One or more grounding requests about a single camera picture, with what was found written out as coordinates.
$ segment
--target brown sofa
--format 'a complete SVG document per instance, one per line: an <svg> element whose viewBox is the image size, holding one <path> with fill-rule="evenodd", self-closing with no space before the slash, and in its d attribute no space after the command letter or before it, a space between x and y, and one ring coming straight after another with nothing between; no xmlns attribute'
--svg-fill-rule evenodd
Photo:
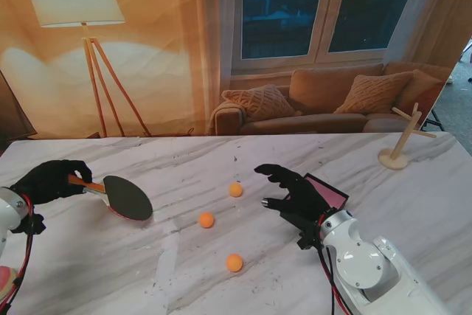
<svg viewBox="0 0 472 315"><path fill-rule="evenodd" d="M249 134L295 134L295 133L357 133L357 132L397 132L407 124L397 114L334 114L344 102L357 75L390 75L419 69L426 74L446 82L451 70L427 64L391 62L366 66L351 66L335 69L296 70L289 86L278 86L302 116L284 117L274 120L246 122L241 107L225 108L225 104L215 109L215 133L225 135ZM431 107L420 107L429 112Z"/></svg>

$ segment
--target wooden lamp leg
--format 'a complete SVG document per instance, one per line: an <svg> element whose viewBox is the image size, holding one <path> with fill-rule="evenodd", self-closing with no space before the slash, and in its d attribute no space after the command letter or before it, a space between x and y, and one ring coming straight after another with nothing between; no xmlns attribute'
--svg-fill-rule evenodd
<svg viewBox="0 0 472 315"><path fill-rule="evenodd" d="M407 164L408 160L406 157L401 153L403 147L406 144L406 140L410 137L410 134L413 132L414 127L416 126L418 120L421 117L421 112L416 111L413 114L412 120L406 126L405 131L401 134L398 143L396 144L395 148L392 149L383 149L378 154L378 161L387 169L391 170L403 170Z"/></svg>
<svg viewBox="0 0 472 315"><path fill-rule="evenodd" d="M95 81L94 68L91 64L89 46L87 46L87 40L85 38L82 38L82 43L83 43L83 50L86 53L87 67L88 67L88 73L90 74L91 85L94 89L94 96L95 96L95 103L97 104L98 117L100 118L100 124L102 126L103 136L106 138L107 134L106 134L105 120L103 119L102 106L100 105L100 96L98 95L97 82Z"/></svg>
<svg viewBox="0 0 472 315"><path fill-rule="evenodd" d="M121 92L123 93L123 96L126 98L126 100L128 101L130 107L133 109L133 112L134 114L136 115L136 118L138 119L139 123L141 124L141 127L145 130L145 133L147 136L151 136L151 133L149 132L148 128L146 127L146 125L144 124L144 122L142 121L142 118L141 116L139 115L139 112L138 110L136 109L136 106L133 104L133 101L131 100L131 98L129 97L128 93L126 92L125 88L123 87L123 85L121 84L121 82L119 81L115 71L113 70L113 67L111 66L110 64L110 61L108 60L108 58L106 57L106 54L105 54L105 51L103 51L103 48L102 46L100 45L100 42L96 39L96 38L91 38L91 42L96 46L97 48L97 51L98 53L100 54L100 56L102 57L102 60L103 60L103 63L105 63L106 67L108 68L108 71L110 72L113 80L115 81L115 83L118 85L119 89L121 90Z"/></svg>
<svg viewBox="0 0 472 315"><path fill-rule="evenodd" d="M111 100L110 94L108 93L108 89L106 87L105 81L103 80L102 71L100 70L100 67L98 65L98 59L97 59L97 56L95 55L94 47L91 44L90 38L86 38L86 42L87 42L88 50L90 51L90 54L91 54L91 59L94 61L95 69L97 70L98 78L100 79L100 83L102 84L103 91L105 92L106 99L108 101L108 104L110 105L111 112L113 113L113 116L114 116L115 121L116 121L116 123L118 125L118 128L119 128L119 131L121 132L121 136L125 136L125 132L123 131L123 127L121 126L121 123L119 122L117 110L115 110L115 106L113 104L113 101Z"/></svg>

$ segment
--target floor lamp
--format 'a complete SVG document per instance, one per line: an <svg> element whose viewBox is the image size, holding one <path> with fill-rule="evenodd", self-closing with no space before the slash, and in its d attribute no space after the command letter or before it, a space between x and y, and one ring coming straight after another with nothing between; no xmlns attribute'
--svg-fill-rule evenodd
<svg viewBox="0 0 472 315"><path fill-rule="evenodd" d="M100 85L102 86L105 97L110 105L115 122L118 125L122 136L125 136L121 122L119 121L117 111L114 107L113 100L108 92L105 80L103 79L102 71L98 63L95 50L102 58L111 77L122 92L129 106L133 110L139 124L145 131L146 136L151 136L146 125L143 123L136 106L129 97L125 88L119 81L113 67L108 60L105 51L100 42L95 37L90 37L89 26L95 25L109 25L109 24L123 24L125 18L119 9L117 0L32 0L38 17L39 24L42 27L82 27L85 36L82 38L83 49L85 52L88 73L90 75L91 85L94 92L95 103L97 105L98 116L103 130L103 136L107 137L105 120L103 119L102 104L97 88L97 81L95 80L95 73L97 73Z"/></svg>

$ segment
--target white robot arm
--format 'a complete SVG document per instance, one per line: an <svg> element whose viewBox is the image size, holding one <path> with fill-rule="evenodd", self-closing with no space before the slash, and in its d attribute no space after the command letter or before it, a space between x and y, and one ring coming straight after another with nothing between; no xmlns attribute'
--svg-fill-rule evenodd
<svg viewBox="0 0 472 315"><path fill-rule="evenodd" d="M18 228L27 214L26 202L13 191L0 187L0 256L7 243L7 231Z"/></svg>
<svg viewBox="0 0 472 315"><path fill-rule="evenodd" d="M340 291L355 314L450 314L392 243L382 237L362 240L357 219L347 211L338 211L322 223L321 239L335 255Z"/></svg>

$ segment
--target ping pong ball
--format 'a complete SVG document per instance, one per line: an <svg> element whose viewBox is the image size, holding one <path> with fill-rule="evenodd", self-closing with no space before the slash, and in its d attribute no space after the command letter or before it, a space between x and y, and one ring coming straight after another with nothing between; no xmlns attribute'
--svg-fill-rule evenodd
<svg viewBox="0 0 472 315"><path fill-rule="evenodd" d="M229 185L229 194L233 197L239 197L243 194L243 187L235 182L234 184Z"/></svg>
<svg viewBox="0 0 472 315"><path fill-rule="evenodd" d="M211 228L215 222L215 218L213 218L212 213L205 212L200 214L200 217L198 217L198 222L202 228Z"/></svg>
<svg viewBox="0 0 472 315"><path fill-rule="evenodd" d="M226 259L226 267L231 272L239 272L243 268L243 258L240 255L230 254Z"/></svg>

